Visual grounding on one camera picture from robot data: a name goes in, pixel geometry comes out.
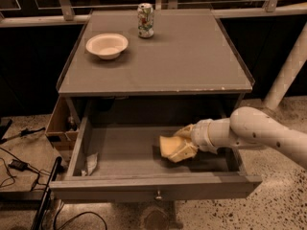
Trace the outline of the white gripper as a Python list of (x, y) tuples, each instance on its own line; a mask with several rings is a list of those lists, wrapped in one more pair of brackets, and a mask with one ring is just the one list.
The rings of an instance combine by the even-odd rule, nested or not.
[[(203, 152), (217, 153), (218, 149), (213, 146), (209, 137), (209, 126), (212, 119), (201, 120), (195, 125), (184, 126), (174, 133), (175, 136), (192, 140), (193, 144)], [(174, 163), (193, 158), (196, 156), (198, 149), (192, 143), (183, 141), (177, 145), (168, 156), (168, 159)]]

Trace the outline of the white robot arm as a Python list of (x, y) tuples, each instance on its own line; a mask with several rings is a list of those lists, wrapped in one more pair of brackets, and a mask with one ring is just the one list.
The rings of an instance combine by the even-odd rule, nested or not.
[(160, 137), (160, 152), (172, 162), (194, 157), (199, 150), (246, 149), (264, 145), (307, 168), (307, 134), (281, 125), (253, 107), (239, 107), (229, 118), (200, 120), (172, 137)]

